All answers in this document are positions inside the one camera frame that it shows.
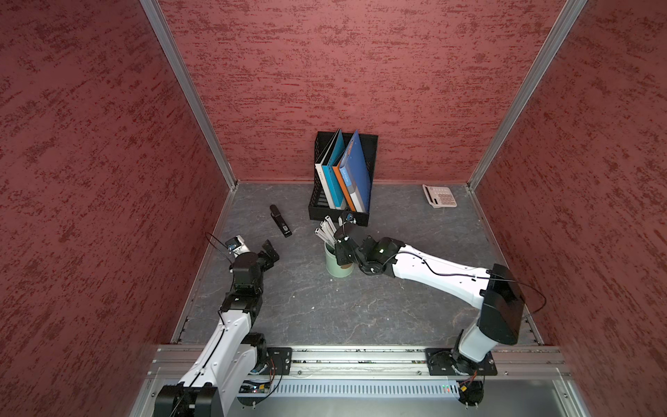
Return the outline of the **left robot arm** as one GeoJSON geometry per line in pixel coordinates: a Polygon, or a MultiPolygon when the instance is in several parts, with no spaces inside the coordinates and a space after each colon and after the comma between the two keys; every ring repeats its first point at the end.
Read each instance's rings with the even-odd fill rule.
{"type": "Polygon", "coordinates": [[[226,246],[234,256],[233,281],[218,309],[218,324],[190,370],[157,394],[154,416],[226,416],[248,377],[276,375],[265,336],[252,328],[262,308],[263,274],[280,256],[269,240],[258,253],[239,236],[226,246]]]}

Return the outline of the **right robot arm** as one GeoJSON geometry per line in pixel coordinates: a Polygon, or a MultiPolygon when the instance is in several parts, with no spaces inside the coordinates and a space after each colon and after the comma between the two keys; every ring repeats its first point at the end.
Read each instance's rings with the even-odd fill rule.
{"type": "Polygon", "coordinates": [[[376,241],[345,223],[333,235],[338,262],[354,263],[367,276],[415,281],[452,295],[479,311],[462,330],[454,347],[431,354],[429,366],[451,375],[479,375],[497,345],[518,343],[525,297],[509,268],[491,269],[450,262],[417,250],[403,241],[376,241]]]}

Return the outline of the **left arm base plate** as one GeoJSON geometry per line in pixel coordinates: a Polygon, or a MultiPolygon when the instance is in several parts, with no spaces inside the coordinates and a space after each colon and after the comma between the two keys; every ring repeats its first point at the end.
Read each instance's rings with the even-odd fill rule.
{"type": "Polygon", "coordinates": [[[281,376],[289,375],[293,360],[291,347],[269,347],[266,356],[250,372],[251,376],[281,376]]]}

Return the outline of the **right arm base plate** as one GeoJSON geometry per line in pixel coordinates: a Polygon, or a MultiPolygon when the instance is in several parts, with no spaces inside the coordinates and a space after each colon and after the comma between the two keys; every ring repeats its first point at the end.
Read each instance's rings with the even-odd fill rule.
{"type": "Polygon", "coordinates": [[[498,370],[491,352],[480,362],[465,356],[455,357],[453,349],[425,349],[426,365],[431,376],[472,377],[497,376],[498,370]]]}

